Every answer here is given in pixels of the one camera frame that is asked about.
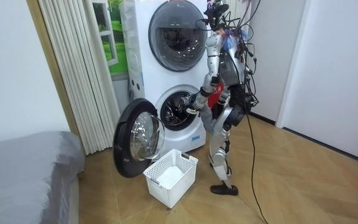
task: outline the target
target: window sill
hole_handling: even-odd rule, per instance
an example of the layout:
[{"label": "window sill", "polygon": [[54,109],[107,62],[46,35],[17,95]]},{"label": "window sill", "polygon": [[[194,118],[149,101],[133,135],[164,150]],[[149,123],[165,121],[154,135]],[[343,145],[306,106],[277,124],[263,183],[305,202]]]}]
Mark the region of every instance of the window sill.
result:
[{"label": "window sill", "polygon": [[120,73],[110,73],[111,81],[121,81],[121,80],[128,80],[129,74],[127,72],[120,72]]}]

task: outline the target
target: front-load washing machine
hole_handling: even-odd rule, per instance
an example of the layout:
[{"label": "front-load washing machine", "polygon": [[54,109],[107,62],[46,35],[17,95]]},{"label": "front-load washing machine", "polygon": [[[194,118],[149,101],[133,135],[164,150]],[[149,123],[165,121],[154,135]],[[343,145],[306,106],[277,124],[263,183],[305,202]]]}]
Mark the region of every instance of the front-load washing machine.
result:
[{"label": "front-load washing machine", "polygon": [[201,119],[188,114],[181,100],[196,93],[208,73],[205,10],[202,0],[124,0],[120,5],[131,91],[155,106],[165,126],[161,156],[205,144]]}]

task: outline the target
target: wooden floor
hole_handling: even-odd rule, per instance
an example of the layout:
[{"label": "wooden floor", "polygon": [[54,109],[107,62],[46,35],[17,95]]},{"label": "wooden floor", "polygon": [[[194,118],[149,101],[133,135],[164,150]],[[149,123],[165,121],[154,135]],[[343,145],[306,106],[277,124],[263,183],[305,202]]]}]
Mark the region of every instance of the wooden floor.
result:
[{"label": "wooden floor", "polygon": [[[251,118],[257,155],[255,191],[270,224],[358,224],[358,161]],[[250,185],[252,143],[247,121],[231,133],[232,182],[238,197],[214,195],[219,184],[206,146],[196,182],[172,210],[149,195],[143,175],[125,179],[112,152],[86,158],[80,180],[80,223],[263,223]]]}]

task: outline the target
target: plastic basket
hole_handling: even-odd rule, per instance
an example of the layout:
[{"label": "plastic basket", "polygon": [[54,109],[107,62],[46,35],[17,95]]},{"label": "plastic basket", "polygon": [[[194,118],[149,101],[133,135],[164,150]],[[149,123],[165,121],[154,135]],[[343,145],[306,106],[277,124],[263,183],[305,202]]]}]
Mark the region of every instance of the plastic basket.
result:
[{"label": "plastic basket", "polygon": [[[197,158],[172,149],[143,172],[147,179],[149,193],[167,207],[172,208],[194,183],[197,163]],[[157,178],[171,166],[177,166],[184,175],[172,188],[167,189],[160,185]]]}]

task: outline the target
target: gray bedsheet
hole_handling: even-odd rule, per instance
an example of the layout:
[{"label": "gray bedsheet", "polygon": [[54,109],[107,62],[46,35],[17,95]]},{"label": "gray bedsheet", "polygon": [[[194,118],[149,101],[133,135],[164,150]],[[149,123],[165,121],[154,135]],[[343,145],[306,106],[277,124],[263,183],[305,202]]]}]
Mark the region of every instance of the gray bedsheet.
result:
[{"label": "gray bedsheet", "polygon": [[67,223],[70,184],[84,163],[72,133],[0,142],[0,224]]}]

